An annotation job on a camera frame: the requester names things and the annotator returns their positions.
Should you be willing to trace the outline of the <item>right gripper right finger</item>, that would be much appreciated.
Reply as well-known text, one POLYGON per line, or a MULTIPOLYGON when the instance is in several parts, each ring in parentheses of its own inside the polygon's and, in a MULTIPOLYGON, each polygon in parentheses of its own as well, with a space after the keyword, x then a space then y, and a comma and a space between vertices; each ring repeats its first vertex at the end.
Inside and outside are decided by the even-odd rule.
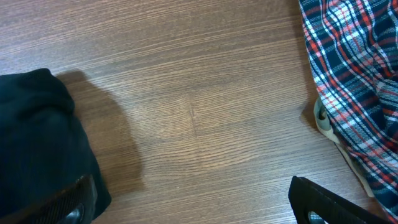
POLYGON ((304 177, 292 177, 288 196, 299 224, 388 223, 387 220, 304 177))

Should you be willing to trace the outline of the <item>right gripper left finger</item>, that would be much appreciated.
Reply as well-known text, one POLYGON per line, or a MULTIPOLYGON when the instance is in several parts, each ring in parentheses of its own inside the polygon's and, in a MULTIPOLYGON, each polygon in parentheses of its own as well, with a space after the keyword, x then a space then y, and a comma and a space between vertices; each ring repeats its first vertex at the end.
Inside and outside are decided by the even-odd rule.
POLYGON ((47 200, 1 218, 2 224, 87 224, 95 214, 97 191, 93 177, 80 177, 47 200))

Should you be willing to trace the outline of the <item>black polo shirt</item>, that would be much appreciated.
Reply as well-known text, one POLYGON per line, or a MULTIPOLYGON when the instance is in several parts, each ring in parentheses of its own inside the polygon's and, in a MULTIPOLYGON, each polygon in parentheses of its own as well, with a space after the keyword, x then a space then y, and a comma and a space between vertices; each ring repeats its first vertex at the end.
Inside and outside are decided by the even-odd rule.
POLYGON ((84 175, 110 205, 98 162, 65 85, 49 69, 1 76, 1 216, 41 202, 84 175))

